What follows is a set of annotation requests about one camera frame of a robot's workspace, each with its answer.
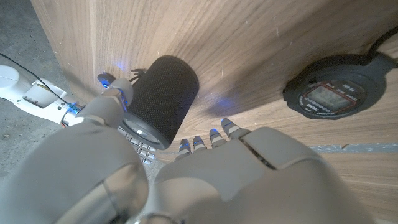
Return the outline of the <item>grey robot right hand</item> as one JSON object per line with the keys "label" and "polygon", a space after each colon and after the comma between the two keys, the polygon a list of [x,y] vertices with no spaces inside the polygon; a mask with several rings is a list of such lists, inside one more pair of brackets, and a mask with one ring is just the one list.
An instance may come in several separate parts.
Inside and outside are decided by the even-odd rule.
{"label": "grey robot right hand", "polygon": [[[115,81],[115,77],[108,73],[101,73],[97,76],[99,82],[108,89],[113,81]],[[144,144],[143,142],[134,139],[133,136],[127,133],[122,127],[118,127],[118,131],[124,135],[124,137],[132,144],[134,150],[137,152],[139,157],[141,158],[141,162],[143,164],[151,165],[155,160],[155,149],[150,149],[150,146]]]}

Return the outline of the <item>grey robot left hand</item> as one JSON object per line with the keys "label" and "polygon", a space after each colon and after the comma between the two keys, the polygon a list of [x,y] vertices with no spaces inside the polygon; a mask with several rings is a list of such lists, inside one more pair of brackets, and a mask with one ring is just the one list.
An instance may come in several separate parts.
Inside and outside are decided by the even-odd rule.
{"label": "grey robot left hand", "polygon": [[133,89],[117,79],[34,149],[1,187],[2,223],[372,223],[316,152],[272,128],[228,119],[227,138],[147,180],[118,131]]}

